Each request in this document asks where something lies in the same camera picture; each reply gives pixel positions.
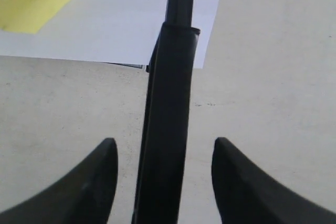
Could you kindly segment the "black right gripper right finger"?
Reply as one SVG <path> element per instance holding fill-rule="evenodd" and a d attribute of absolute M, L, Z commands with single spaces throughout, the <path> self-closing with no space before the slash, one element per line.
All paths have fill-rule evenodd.
<path fill-rule="evenodd" d="M 222 223 L 335 223 L 335 213 L 273 179 L 224 137 L 215 140 L 212 184 Z"/>

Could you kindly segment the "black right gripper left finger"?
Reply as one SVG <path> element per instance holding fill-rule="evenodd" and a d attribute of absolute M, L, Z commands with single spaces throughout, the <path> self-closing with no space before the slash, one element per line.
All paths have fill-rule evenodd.
<path fill-rule="evenodd" d="M 117 145 L 103 140 L 60 180 L 1 212 L 1 223 L 107 223 L 117 187 Z"/>

